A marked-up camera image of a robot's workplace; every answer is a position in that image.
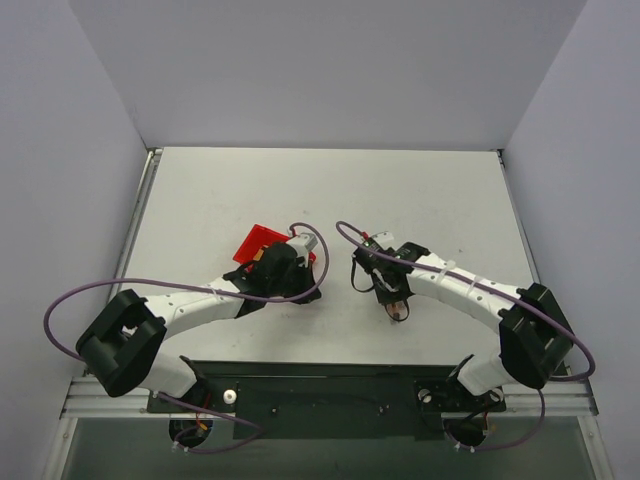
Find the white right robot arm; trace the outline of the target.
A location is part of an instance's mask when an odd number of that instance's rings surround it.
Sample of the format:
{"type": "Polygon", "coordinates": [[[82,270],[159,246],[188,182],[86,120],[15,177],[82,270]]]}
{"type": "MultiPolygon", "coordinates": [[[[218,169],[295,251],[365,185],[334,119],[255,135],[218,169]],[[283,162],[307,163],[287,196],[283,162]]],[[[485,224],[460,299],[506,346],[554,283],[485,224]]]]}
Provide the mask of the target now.
{"type": "Polygon", "coordinates": [[[370,277],[370,289],[394,321],[406,320],[409,299],[419,296],[469,316],[497,336],[492,352],[471,353],[454,368],[446,386],[453,406],[468,409],[482,395],[508,384],[540,390],[562,380],[556,371],[577,339],[543,285],[495,282],[415,243],[393,249],[374,237],[356,248],[352,263],[370,277]]]}

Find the red plastic bin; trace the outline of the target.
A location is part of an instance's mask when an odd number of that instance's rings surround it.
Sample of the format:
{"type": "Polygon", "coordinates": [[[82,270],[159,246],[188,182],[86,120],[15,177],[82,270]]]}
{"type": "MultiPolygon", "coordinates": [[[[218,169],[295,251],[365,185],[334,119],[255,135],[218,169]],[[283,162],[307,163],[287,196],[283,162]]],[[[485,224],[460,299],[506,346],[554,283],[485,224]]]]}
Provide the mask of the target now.
{"type": "Polygon", "coordinates": [[[255,262],[264,267],[290,265],[306,267],[316,260],[316,255],[312,253],[309,259],[298,257],[295,250],[286,244],[286,241],[295,235],[297,235],[295,232],[283,234],[255,224],[241,243],[233,259],[242,265],[255,262]]]}

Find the tan leather card holder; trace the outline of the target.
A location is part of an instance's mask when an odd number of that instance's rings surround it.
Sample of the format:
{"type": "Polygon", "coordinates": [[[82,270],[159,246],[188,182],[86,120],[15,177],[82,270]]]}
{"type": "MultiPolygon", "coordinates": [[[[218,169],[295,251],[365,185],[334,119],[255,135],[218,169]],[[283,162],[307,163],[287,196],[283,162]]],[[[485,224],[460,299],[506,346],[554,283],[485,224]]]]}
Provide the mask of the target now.
{"type": "Polygon", "coordinates": [[[387,304],[385,311],[388,317],[396,323],[404,322],[410,315],[410,307],[406,300],[387,304]]]}

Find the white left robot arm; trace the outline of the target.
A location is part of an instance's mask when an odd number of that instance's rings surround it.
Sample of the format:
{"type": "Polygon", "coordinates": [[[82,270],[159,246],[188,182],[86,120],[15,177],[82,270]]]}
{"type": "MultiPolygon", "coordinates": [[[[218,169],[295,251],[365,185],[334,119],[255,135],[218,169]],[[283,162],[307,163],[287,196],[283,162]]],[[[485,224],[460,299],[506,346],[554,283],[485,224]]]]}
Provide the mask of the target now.
{"type": "Polygon", "coordinates": [[[181,410],[200,408],[204,384],[187,360],[161,350],[180,333],[218,320],[238,319],[269,303],[308,304],[320,299],[311,253],[313,234],[268,246],[262,255],[197,291],[113,297],[76,343],[76,351],[111,397],[140,387],[170,395],[181,410]]]}

